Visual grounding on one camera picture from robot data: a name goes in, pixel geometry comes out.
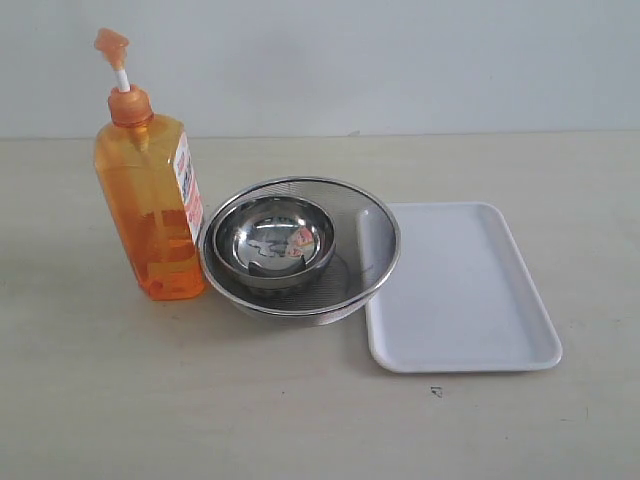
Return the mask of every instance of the bowl rim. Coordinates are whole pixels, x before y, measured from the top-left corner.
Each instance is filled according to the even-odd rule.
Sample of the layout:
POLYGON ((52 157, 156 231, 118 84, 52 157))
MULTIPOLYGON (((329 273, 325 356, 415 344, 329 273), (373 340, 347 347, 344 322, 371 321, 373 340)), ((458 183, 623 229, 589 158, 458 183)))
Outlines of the bowl rim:
POLYGON ((218 248, 218 242, 217 242, 217 237, 218 237, 218 232, 220 231, 220 227, 222 226, 223 222, 229 218, 229 215, 231 215, 237 208, 240 208, 244 205, 246 205, 249 202, 258 202, 259 200, 264 200, 267 198, 278 198, 278 199, 293 199, 296 200, 298 202, 302 202, 302 203, 306 203, 308 205, 311 205, 314 208, 317 208, 318 210, 320 210, 320 212, 322 212, 322 214, 325 216, 325 218, 328 220, 329 225, 331 227, 331 243, 329 245, 329 247, 327 248, 326 253, 316 262, 314 263, 311 268, 305 269, 301 272, 297 272, 294 273, 292 275, 284 275, 282 277, 259 277, 260 278, 260 282, 264 283, 264 286, 261 286, 260 288, 265 288, 265 289, 278 289, 279 287, 277 287, 275 284, 276 283, 281 283, 283 281, 286 280, 292 280, 292 279, 296 279, 296 278, 303 278, 309 275, 310 272, 316 271, 318 269, 323 268, 324 266, 327 265, 327 263, 331 260, 331 257, 333 257, 333 253, 336 250, 336 228, 335 228, 335 222, 333 221, 333 218, 331 218, 331 215, 329 215, 329 212, 326 211, 326 209, 322 208, 321 205, 318 205, 316 202, 313 202, 311 200, 308 200, 304 197, 300 197, 298 195, 290 195, 290 194, 285 194, 285 195, 271 195, 271 194, 265 194, 265 195, 259 195, 257 197, 251 197, 249 200, 247 200, 244 203, 239 203, 237 205, 234 205, 233 208, 225 208, 220 212, 216 213, 216 218, 219 217, 218 221, 215 222, 214 228, 213 228, 213 232, 211 233, 211 243, 213 244, 213 254, 216 256, 216 259, 224 266, 224 268, 226 268, 229 271, 233 272, 233 275, 236 275, 238 277, 241 278, 258 278, 255 277, 253 275, 250 275, 246 272, 242 272, 239 271, 235 268, 233 268, 233 266, 227 262, 224 257, 221 255, 220 253, 220 249, 218 248), (268 287, 268 284, 274 284, 273 287, 268 287))
POLYGON ((393 213, 391 212, 391 210, 389 209, 389 207, 387 207, 387 205, 385 205, 380 199, 378 199, 378 197, 376 197, 375 195, 369 193, 368 191, 353 185, 349 182, 345 182, 342 180, 337 180, 337 179, 333 179, 333 178, 328 178, 328 177, 317 177, 317 176, 287 176, 287 177, 279 177, 279 178, 274 178, 274 179, 270 179, 270 180, 266 180, 263 182, 259 182, 259 183, 255 183, 249 187, 246 187, 242 190, 237 191, 235 194, 233 194, 231 197, 229 197, 227 200, 225 200, 218 208, 216 208, 216 210, 214 211, 214 213, 212 215, 209 216, 209 218, 206 220, 206 222, 204 222, 202 228, 200 229, 200 233, 198 236, 198 250, 199 250, 199 254, 200 254, 200 262, 202 264, 202 270, 204 272, 205 277, 207 278, 207 280, 209 281, 209 283, 211 285, 213 285, 213 287, 224 297, 228 298, 229 300, 231 300, 233 303, 236 303, 238 305, 241 305, 249 310, 253 310, 255 312, 260 312, 260 313, 265 313, 265 314, 270 314, 270 315, 275 315, 275 316, 279 316, 279 317, 312 317, 312 316, 316 316, 316 315, 325 315, 325 314, 330 314, 330 313, 334 313, 337 311, 340 311, 346 307, 349 307, 351 305, 354 305, 358 302, 360 302, 362 299, 371 296, 373 293, 375 293, 389 278, 389 276, 391 275, 391 273, 393 272, 394 268, 396 267, 398 260, 400 258, 400 226, 398 225, 398 222, 395 218, 395 216, 393 215, 393 213), (205 252, 205 241, 208 237, 208 232, 209 229, 211 228, 211 225, 213 224, 213 222, 216 220, 216 218, 218 217, 218 215, 220 215, 229 205, 231 205, 232 203, 234 203, 236 200, 238 200, 239 198, 241 198, 244 195, 247 195, 259 188, 264 188, 264 187, 268 187, 271 185, 278 185, 280 183, 288 183, 288 182, 320 182, 320 183, 330 183, 333 185, 338 185, 341 187, 346 187, 349 188, 357 193, 360 193, 361 195, 364 195, 365 197, 367 197, 369 200, 371 200, 373 203, 375 203, 387 216, 387 218, 389 219, 389 221, 391 222, 392 226, 393 226, 393 232, 395 235, 395 251, 393 252, 393 257, 391 258, 391 262, 389 262, 389 265, 387 266, 387 269, 384 271, 384 273, 382 275, 380 275, 380 277, 378 278, 378 280, 376 280, 376 282, 371 285, 370 287, 364 289, 363 291, 361 291, 360 293, 358 293, 357 295, 354 295, 353 297, 344 300, 342 302, 336 303, 334 305, 328 306, 328 307, 322 307, 322 308, 314 308, 311 310, 280 310, 277 308, 268 308, 268 307, 262 307, 260 305, 256 305, 255 303, 251 303, 248 302, 234 294, 232 294, 231 292, 229 292, 226 288, 224 288, 214 277, 214 275, 209 271, 208 268, 208 263, 207 263, 207 259, 205 258, 204 252, 205 252))

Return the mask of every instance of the bottle label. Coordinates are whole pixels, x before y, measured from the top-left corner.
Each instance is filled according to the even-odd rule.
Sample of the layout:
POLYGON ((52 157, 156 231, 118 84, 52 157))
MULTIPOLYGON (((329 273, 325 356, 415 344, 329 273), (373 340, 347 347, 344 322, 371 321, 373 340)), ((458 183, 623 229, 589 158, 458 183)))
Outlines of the bottle label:
POLYGON ((187 134, 184 132, 180 136, 180 143, 178 143, 178 149, 173 159, 173 171, 178 181, 178 188, 184 204, 184 213, 187 216, 189 230, 191 230, 191 238, 195 244, 200 228, 202 228, 204 212, 200 191, 198 190, 198 182, 196 182, 196 175, 191 163, 187 134))

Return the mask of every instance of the white wall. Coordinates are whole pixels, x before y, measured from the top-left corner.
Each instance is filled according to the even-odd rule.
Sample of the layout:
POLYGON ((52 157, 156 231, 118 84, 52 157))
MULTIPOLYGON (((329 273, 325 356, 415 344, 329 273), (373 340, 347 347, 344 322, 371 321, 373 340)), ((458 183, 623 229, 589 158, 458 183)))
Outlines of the white wall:
POLYGON ((640 128, 639 0, 3 2, 0 136, 93 136, 128 72, 191 135, 640 128))

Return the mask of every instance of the orange liquid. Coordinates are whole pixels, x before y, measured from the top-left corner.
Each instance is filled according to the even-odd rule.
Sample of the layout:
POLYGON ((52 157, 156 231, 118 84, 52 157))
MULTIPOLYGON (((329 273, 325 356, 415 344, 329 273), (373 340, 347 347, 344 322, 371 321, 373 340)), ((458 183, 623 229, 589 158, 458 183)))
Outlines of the orange liquid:
POLYGON ((173 160, 183 126, 155 115, 136 129, 107 125, 95 167, 138 284, 154 300, 192 298, 205 289, 173 160))

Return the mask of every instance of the dish soap bottle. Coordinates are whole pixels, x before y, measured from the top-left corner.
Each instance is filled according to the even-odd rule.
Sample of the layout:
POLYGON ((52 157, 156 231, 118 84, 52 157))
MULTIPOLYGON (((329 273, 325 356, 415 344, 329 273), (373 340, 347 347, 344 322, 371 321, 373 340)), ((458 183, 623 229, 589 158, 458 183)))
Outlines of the dish soap bottle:
POLYGON ((205 289, 196 249, 203 209, 187 137, 181 122, 154 114, 147 93, 129 84, 128 44, 105 28, 94 44, 117 80, 112 123, 96 138, 96 172, 142 290, 154 300, 195 297, 205 289))

